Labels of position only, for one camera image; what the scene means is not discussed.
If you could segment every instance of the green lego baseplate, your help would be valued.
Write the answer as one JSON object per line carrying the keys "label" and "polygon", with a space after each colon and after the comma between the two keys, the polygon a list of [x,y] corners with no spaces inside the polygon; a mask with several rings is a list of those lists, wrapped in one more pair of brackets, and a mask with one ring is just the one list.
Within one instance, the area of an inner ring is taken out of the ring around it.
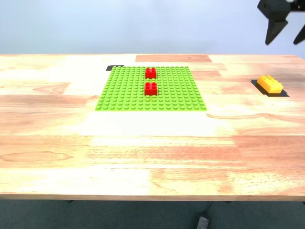
{"label": "green lego baseplate", "polygon": [[[147,67],[113,67],[95,110],[206,111],[188,67],[156,66],[157,79],[145,79]],[[144,95],[146,82],[157,83],[158,95]]]}

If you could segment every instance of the floor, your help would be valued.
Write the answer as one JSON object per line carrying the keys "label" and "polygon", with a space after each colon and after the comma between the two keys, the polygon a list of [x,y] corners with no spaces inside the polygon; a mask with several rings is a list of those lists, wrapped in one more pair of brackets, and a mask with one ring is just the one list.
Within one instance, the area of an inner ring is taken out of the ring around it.
{"label": "floor", "polygon": [[[195,229],[208,202],[0,200],[1,229]],[[302,202],[214,202],[211,229],[301,229]]]}

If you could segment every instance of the white wall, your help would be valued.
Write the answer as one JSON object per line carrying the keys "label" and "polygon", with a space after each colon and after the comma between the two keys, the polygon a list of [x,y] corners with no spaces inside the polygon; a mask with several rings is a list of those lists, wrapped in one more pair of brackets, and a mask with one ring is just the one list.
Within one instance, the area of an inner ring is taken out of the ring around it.
{"label": "white wall", "polygon": [[305,13],[266,46],[258,0],[3,0],[0,53],[272,53],[305,58],[293,40]]}

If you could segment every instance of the wood grain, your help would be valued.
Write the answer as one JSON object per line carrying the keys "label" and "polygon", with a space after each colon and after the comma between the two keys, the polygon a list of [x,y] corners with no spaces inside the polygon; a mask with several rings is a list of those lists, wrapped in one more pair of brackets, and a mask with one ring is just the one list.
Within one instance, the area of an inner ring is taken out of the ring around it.
{"label": "wood grain", "polygon": [[[95,112],[116,64],[189,66],[208,111]],[[305,201],[304,66],[293,55],[1,55],[0,198]],[[289,97],[262,95],[250,82],[261,74]]]}

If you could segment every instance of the yellow lego brick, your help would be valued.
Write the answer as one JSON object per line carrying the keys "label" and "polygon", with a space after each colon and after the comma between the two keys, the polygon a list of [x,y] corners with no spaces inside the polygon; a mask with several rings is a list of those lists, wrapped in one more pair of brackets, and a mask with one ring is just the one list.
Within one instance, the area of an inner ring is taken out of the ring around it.
{"label": "yellow lego brick", "polygon": [[262,75],[258,78],[257,83],[262,86],[268,93],[280,94],[283,86],[277,80],[269,75]]}

